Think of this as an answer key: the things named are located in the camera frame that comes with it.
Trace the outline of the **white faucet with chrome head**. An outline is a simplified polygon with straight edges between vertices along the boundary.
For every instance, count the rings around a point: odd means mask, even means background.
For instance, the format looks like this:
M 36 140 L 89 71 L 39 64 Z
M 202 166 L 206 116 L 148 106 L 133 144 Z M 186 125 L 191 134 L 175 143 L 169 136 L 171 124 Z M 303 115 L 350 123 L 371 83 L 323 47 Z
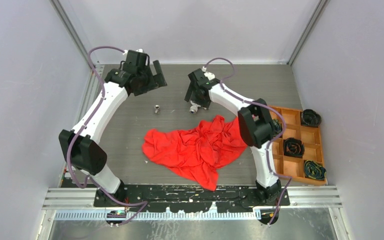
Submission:
M 195 104 L 192 102 L 191 106 L 189 108 L 189 113 L 190 114 L 196 114 L 200 108 L 201 108 L 201 106 L 199 104 Z

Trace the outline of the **silver metal pipe fitting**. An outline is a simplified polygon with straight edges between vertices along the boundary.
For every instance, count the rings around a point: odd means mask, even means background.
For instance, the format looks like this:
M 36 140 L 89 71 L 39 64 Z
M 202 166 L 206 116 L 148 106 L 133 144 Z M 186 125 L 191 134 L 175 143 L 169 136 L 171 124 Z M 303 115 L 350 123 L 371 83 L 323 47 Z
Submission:
M 154 106 L 154 113 L 155 113 L 155 114 L 159 114 L 159 113 L 160 113 L 160 110 L 161 110 L 160 105 L 156 104 L 156 105 Z

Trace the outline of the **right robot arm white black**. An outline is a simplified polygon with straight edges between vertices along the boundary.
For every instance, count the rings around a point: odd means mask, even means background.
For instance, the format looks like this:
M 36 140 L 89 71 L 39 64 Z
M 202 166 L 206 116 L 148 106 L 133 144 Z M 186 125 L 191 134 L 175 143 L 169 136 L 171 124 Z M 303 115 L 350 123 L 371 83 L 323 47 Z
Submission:
M 185 101 L 194 107 L 207 109 L 217 103 L 237 116 L 239 133 L 250 147 L 256 168 L 256 195 L 263 205 L 271 205 L 282 191 L 275 171 L 272 142 L 275 137 L 273 122 L 267 103 L 237 94 L 211 72 L 202 69 L 188 74 L 189 86 Z

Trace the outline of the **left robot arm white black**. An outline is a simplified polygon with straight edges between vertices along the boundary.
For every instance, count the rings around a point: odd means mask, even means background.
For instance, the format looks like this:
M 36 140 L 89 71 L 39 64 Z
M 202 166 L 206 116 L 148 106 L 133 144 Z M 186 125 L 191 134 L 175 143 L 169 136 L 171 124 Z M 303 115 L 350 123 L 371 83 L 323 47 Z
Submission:
M 119 106 L 130 96 L 139 96 L 165 87 L 160 62 L 150 61 L 143 50 L 123 50 L 125 60 L 113 68 L 105 78 L 99 78 L 100 95 L 81 120 L 59 136 L 61 150 L 69 170 L 77 169 L 89 176 L 106 191 L 106 200 L 121 206 L 126 200 L 124 183 L 107 165 L 107 154 L 100 147 L 102 134 Z

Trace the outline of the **red cloth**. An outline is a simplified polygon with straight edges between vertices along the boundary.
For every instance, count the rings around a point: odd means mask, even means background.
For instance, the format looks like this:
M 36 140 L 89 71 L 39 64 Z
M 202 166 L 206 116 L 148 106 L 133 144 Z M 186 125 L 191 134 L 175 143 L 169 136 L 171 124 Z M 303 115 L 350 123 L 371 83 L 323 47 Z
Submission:
M 170 132 L 151 129 L 144 136 L 141 149 L 151 162 L 215 191 L 217 170 L 233 163 L 247 147 L 238 118 L 227 122 L 223 116 L 216 115 L 192 129 Z

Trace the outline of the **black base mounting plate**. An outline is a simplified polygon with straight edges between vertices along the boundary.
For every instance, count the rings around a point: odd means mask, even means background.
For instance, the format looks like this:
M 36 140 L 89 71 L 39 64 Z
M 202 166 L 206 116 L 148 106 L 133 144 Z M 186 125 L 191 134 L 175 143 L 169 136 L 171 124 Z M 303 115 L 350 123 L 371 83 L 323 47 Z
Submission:
M 218 185 L 215 191 L 197 185 L 125 185 L 124 202 L 129 204 L 146 201 L 144 212 L 172 213 L 209 212 L 211 206 L 218 213 L 251 212 L 253 207 L 275 207 L 278 198 L 269 202 L 257 196 L 257 188 L 251 185 Z

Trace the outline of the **orange compartment tray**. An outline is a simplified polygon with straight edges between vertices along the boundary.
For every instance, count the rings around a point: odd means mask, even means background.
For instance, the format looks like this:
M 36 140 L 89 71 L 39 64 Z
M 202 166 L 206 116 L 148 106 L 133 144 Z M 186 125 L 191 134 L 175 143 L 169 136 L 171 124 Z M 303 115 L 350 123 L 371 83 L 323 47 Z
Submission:
M 283 131 L 271 144 L 276 173 L 309 185 L 327 184 L 319 113 L 312 109 L 272 108 L 281 115 L 270 113 L 276 133 Z

